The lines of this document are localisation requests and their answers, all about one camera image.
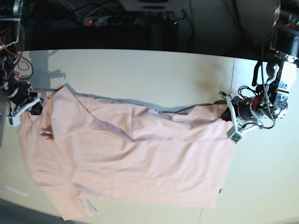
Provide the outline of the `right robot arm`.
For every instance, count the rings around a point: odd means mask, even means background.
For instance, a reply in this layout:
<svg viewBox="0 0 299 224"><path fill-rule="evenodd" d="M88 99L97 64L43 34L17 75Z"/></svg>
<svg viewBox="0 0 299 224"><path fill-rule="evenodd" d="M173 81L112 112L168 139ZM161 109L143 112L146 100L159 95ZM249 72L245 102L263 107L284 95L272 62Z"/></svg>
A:
<svg viewBox="0 0 299 224"><path fill-rule="evenodd" d="M23 56L25 30L21 23L23 1L2 0L0 2L0 95L15 108L13 116L28 111L32 115L42 113L43 100L32 91L29 80L34 69Z"/></svg>

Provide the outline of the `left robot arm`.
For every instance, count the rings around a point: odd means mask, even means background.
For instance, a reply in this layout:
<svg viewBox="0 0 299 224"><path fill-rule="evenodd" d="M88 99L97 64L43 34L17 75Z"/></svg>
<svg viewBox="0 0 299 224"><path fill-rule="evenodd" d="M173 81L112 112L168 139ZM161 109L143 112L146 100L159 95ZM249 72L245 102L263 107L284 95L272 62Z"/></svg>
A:
<svg viewBox="0 0 299 224"><path fill-rule="evenodd" d="M285 116L290 88L295 80L299 58L299 2L278 0L271 33L261 49L253 70L252 86L241 86L221 118L232 121L232 113L240 123L272 121Z"/></svg>

